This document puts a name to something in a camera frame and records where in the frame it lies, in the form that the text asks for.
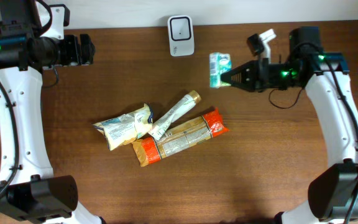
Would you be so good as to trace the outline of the cream snack bag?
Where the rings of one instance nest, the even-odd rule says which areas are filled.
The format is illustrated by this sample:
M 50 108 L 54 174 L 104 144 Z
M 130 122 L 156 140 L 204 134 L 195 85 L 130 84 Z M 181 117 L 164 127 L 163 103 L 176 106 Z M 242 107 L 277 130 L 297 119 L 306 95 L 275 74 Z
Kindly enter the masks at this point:
M 153 125 L 153 111 L 148 104 L 130 113 L 93 124 L 107 140 L 108 149 L 127 145 L 147 134 Z

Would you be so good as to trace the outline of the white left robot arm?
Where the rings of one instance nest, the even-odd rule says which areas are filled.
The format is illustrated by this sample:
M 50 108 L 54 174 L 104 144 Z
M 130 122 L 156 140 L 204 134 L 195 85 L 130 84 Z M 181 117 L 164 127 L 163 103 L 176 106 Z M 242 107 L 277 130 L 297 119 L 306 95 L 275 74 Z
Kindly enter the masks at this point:
M 19 222 L 102 223 L 78 199 L 70 175 L 53 173 L 44 141 L 44 70 L 91 65 L 87 34 L 66 35 L 70 10 L 43 1 L 0 1 L 0 213 Z

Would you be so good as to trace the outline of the orange spaghetti packet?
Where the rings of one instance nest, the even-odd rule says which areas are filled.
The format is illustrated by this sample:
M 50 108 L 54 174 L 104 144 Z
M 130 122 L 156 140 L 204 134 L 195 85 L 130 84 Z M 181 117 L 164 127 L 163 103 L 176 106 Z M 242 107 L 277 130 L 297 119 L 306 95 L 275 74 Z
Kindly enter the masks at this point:
M 145 167 L 228 131 L 223 116 L 215 109 L 167 130 L 159 140 L 136 140 L 132 147 L 140 165 Z

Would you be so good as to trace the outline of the green tissue pack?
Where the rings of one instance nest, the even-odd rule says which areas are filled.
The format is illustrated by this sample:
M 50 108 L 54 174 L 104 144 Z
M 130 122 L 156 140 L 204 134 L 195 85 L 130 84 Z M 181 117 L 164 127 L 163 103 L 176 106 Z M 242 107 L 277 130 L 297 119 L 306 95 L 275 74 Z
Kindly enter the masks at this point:
M 209 87 L 220 88 L 231 86 L 221 80 L 221 75 L 230 71 L 232 68 L 231 56 L 220 52 L 214 52 L 209 55 Z

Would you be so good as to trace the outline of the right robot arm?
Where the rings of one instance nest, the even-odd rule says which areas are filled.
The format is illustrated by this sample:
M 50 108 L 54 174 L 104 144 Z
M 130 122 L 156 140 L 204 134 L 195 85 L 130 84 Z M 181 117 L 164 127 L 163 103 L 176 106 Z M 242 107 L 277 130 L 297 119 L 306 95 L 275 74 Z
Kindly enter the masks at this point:
M 299 87 L 306 92 L 323 132 L 328 169 L 312 181 L 308 198 L 279 212 L 274 223 L 349 223 L 358 221 L 358 110 L 343 54 L 325 52 L 317 27 L 290 32 L 290 53 L 283 63 L 270 60 L 272 30 L 247 40 L 254 59 L 221 75 L 249 92 Z

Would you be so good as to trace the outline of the white tube gold cap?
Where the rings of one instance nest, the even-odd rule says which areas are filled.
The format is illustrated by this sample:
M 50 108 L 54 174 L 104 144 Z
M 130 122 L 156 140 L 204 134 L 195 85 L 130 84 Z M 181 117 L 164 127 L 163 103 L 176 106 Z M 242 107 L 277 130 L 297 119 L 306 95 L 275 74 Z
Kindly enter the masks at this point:
M 201 101 L 201 96 L 195 90 L 186 94 L 179 102 L 170 108 L 160 119 L 153 123 L 149 134 L 156 140 L 159 140 L 170 125 L 189 112 Z

